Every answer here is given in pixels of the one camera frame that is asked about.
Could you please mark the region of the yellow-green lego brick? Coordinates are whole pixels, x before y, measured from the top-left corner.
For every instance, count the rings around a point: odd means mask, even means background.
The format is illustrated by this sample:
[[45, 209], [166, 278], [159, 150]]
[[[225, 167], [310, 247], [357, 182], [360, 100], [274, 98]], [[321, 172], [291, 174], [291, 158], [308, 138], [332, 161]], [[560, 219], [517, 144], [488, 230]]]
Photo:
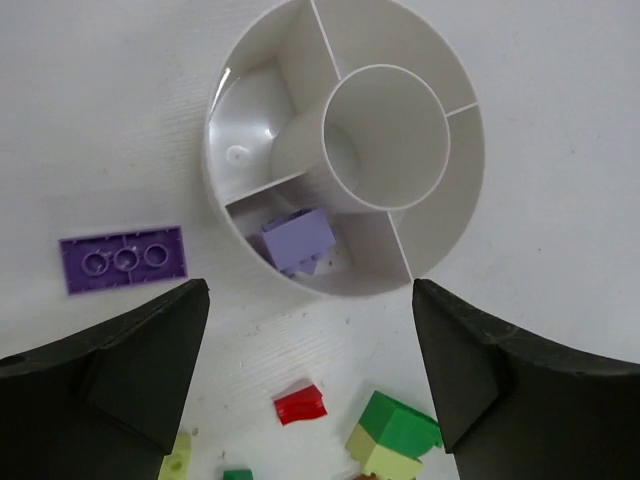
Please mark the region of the yellow-green lego brick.
[[187, 480], [191, 460], [191, 440], [189, 433], [179, 432], [172, 452], [165, 456], [158, 474], [158, 480]]

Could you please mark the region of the purple lego plate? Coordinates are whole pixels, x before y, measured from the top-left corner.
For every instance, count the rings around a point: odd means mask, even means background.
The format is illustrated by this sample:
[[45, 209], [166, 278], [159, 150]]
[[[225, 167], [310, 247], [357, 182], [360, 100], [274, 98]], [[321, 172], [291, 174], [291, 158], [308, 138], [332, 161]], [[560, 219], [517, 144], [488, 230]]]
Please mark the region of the purple lego plate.
[[59, 251], [70, 295], [187, 276], [178, 226], [61, 239]]

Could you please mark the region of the green and yellow lego stack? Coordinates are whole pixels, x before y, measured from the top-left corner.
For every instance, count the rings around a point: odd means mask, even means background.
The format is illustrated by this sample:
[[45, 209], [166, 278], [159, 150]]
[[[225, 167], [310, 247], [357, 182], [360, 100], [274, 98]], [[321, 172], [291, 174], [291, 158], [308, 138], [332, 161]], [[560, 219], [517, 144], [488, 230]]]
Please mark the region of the green and yellow lego stack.
[[378, 390], [346, 442], [360, 472], [378, 479], [417, 478], [424, 468], [421, 458], [442, 446], [436, 420]]

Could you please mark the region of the purple square lego brick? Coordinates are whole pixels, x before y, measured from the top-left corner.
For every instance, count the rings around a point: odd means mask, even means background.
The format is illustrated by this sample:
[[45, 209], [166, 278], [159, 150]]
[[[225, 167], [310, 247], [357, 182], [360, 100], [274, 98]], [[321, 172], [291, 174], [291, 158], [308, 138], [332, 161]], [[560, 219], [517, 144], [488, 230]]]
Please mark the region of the purple square lego brick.
[[292, 277], [313, 275], [336, 239], [327, 214], [320, 208], [279, 216], [247, 237], [249, 244], [276, 271]]

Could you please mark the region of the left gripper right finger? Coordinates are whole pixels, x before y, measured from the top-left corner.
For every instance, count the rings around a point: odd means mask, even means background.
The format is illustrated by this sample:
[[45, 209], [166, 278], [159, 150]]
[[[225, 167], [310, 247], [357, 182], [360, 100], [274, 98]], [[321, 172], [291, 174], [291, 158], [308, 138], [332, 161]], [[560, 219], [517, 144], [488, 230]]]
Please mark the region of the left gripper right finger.
[[463, 479], [635, 479], [639, 367], [572, 349], [413, 284], [444, 448]]

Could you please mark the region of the small red sloped lego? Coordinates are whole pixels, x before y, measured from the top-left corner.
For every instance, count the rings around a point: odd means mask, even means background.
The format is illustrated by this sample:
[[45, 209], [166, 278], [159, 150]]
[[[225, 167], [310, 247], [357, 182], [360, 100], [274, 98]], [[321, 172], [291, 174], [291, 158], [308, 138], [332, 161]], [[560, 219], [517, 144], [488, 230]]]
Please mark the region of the small red sloped lego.
[[308, 380], [300, 380], [276, 395], [273, 406], [282, 426], [317, 420], [328, 414], [323, 393]]

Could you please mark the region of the small green sloped lego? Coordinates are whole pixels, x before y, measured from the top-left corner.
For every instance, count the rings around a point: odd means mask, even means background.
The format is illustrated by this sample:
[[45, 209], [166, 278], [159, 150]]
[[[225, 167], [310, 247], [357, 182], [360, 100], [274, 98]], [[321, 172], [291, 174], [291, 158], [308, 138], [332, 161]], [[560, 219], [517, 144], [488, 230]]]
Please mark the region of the small green sloped lego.
[[250, 469], [229, 469], [223, 472], [223, 480], [253, 480], [253, 473]]

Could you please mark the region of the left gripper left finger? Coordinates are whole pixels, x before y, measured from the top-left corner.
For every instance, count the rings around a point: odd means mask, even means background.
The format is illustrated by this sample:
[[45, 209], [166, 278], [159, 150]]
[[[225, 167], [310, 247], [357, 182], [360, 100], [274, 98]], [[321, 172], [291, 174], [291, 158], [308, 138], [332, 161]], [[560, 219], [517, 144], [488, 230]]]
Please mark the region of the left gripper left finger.
[[173, 449], [210, 307], [189, 280], [1, 361], [4, 479], [155, 479]]

